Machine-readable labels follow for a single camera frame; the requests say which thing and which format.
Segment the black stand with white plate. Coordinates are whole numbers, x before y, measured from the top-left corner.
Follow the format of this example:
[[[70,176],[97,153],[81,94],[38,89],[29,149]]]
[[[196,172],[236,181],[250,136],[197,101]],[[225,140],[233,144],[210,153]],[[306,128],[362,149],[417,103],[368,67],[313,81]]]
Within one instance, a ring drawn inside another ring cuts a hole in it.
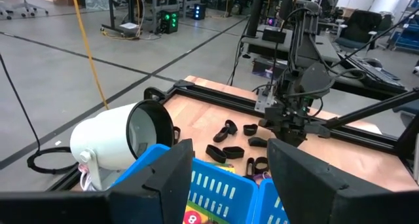
[[[115,14],[116,0],[108,0],[109,4],[109,24],[102,24],[100,31],[104,36],[115,39],[138,40],[141,35],[141,5],[142,0],[126,0],[128,4],[128,14],[122,17],[120,24],[117,24]]]

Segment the purple spiral wrist coil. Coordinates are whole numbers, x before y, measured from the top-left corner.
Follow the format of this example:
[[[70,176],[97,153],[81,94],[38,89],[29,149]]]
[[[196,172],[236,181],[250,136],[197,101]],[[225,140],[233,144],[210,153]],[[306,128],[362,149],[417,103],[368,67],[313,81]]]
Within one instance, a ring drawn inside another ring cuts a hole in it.
[[[261,174],[245,175],[244,177],[246,179],[250,179],[251,181],[254,181],[255,183],[258,181],[272,178],[268,172],[262,172]]]

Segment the black computer green lights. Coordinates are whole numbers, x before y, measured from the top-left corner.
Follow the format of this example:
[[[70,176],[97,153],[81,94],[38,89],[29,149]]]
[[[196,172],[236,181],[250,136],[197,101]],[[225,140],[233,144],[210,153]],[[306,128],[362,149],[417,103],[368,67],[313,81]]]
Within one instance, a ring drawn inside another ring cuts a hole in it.
[[[179,12],[177,10],[162,10],[160,12],[160,32],[171,34],[177,32]]]

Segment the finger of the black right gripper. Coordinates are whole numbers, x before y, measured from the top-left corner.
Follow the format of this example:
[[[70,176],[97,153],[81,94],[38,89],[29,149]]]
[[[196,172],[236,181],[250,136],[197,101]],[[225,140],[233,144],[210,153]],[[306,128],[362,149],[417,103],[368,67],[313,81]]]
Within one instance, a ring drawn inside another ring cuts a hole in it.
[[[291,133],[291,145],[298,147],[301,143],[306,141],[306,132],[304,130],[295,130]]]
[[[284,143],[291,145],[291,133],[288,129],[275,130],[274,135]]]

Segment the black keyboard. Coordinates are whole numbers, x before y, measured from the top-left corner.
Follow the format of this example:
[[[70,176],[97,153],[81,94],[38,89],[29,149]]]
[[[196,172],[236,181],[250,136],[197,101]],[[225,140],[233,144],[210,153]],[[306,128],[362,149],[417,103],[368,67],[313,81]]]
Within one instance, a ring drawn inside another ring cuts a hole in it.
[[[345,69],[357,68],[363,70],[366,77],[362,78],[361,82],[370,88],[394,93],[406,91],[405,86],[399,79],[382,68],[381,63],[375,58],[352,56],[342,62],[341,66]]]

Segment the black aluminium table frame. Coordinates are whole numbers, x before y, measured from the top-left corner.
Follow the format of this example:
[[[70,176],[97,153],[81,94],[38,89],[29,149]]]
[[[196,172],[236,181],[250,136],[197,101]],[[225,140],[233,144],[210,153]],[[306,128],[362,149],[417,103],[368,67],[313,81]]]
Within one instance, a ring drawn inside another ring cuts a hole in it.
[[[259,112],[256,110],[257,102],[255,100],[208,88],[186,80],[177,81],[167,92],[162,92],[155,87],[146,88],[143,96],[146,100],[154,100],[165,104],[175,95],[194,98],[201,102],[218,105],[260,118],[264,117],[263,111]],[[328,128],[332,138],[396,155],[401,162],[406,163],[410,159],[410,155],[413,154],[413,142],[416,139],[417,133],[419,133],[419,113],[415,114],[414,120],[407,126],[398,139],[373,134],[372,132],[355,128],[349,124],[415,100],[419,100],[419,87],[392,97],[385,95],[383,101],[341,117],[327,120],[314,117],[312,120]]]

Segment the blue storage bin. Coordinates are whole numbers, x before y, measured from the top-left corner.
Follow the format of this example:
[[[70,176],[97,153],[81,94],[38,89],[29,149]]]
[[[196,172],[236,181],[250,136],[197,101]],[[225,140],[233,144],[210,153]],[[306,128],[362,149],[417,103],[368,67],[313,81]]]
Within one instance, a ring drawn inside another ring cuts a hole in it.
[[[391,50],[419,52],[419,15],[415,14],[399,24],[389,40]]]

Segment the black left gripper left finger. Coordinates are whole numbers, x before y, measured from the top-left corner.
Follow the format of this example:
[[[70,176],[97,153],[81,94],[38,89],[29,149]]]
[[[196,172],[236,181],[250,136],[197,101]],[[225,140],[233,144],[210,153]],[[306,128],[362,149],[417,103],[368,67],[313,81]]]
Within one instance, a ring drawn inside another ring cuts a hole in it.
[[[0,193],[0,224],[182,224],[192,154],[182,140],[105,191]]]

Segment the black office chair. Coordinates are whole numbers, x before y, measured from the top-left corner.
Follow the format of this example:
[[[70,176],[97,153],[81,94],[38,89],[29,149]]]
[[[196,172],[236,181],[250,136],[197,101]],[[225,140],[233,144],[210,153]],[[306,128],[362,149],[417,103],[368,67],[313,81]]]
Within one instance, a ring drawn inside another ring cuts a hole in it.
[[[344,48],[360,49],[392,25],[393,14],[390,12],[382,14],[355,10],[351,17],[340,26],[340,33],[335,43]]]

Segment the small black box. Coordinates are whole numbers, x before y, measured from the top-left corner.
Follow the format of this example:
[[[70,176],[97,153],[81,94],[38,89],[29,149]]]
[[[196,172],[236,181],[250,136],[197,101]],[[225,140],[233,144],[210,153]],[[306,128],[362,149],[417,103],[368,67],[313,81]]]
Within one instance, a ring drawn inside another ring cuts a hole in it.
[[[262,40],[274,43],[284,43],[287,33],[280,28],[266,26],[263,30]]]

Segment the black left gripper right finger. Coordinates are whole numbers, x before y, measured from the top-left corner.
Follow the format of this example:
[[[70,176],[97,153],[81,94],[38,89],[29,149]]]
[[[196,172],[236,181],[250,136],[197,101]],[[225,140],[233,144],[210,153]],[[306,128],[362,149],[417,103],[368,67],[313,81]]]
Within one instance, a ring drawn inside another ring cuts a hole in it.
[[[267,158],[290,224],[419,224],[419,190],[390,191],[276,138]]]

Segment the black box blue lights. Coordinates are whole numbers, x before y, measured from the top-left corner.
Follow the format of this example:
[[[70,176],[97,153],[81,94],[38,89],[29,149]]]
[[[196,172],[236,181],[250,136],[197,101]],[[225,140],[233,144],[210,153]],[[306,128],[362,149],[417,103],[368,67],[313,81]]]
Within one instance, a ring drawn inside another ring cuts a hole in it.
[[[194,4],[192,18],[194,20],[203,20],[206,17],[206,4]]]

